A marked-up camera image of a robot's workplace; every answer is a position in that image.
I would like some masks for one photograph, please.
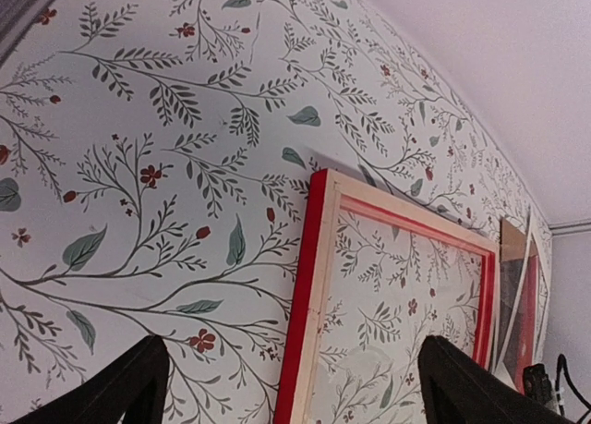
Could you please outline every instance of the floral wallpaper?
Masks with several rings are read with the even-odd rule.
[[[166,422],[271,422],[308,179],[324,167],[492,239],[502,216],[525,229],[531,207],[549,257],[540,213],[462,98],[361,0],[56,0],[0,69],[0,421],[157,333]],[[352,228],[342,247],[363,240]],[[375,351],[377,318],[400,348],[431,329],[471,345],[452,301],[471,302],[476,279],[428,257],[437,244],[406,260],[405,241],[335,285],[323,365],[339,382],[356,356],[330,347]],[[411,374],[417,389],[401,364],[375,374],[392,413]]]

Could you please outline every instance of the picture frame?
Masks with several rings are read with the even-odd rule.
[[[276,424],[308,423],[318,366],[339,212],[345,210],[482,257],[473,359],[485,369],[491,356],[499,293],[499,245],[369,184],[334,170],[312,175],[279,383]]]

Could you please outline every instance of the patterned wall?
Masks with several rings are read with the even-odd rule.
[[[0,70],[0,420],[158,333],[170,422],[269,422],[323,167],[493,239],[531,203],[360,0],[57,0]]]

